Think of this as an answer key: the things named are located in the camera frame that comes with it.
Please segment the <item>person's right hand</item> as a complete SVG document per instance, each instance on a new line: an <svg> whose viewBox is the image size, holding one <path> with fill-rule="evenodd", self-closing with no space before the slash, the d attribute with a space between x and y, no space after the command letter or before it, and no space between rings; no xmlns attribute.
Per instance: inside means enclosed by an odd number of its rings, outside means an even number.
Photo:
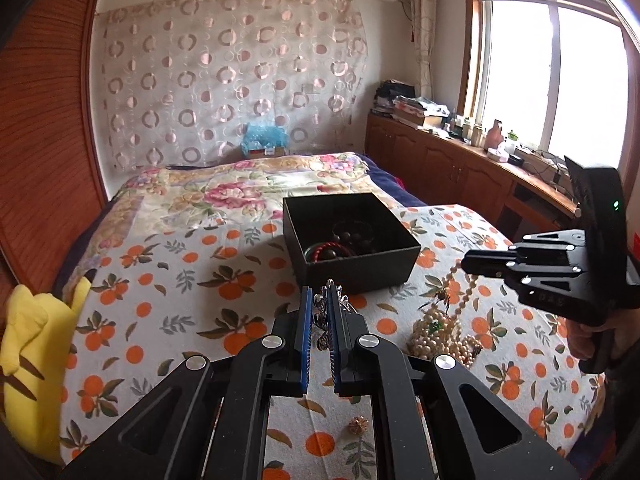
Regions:
<svg viewBox="0 0 640 480"><path fill-rule="evenodd" d="M580 360L591 359L596 354L596 345L593 341L595 334L612 330L614 342L608 356L610 359L620 358L639 340L639 322L634 318L610 318L598 327L567 321L566 326L570 353Z"/></svg>

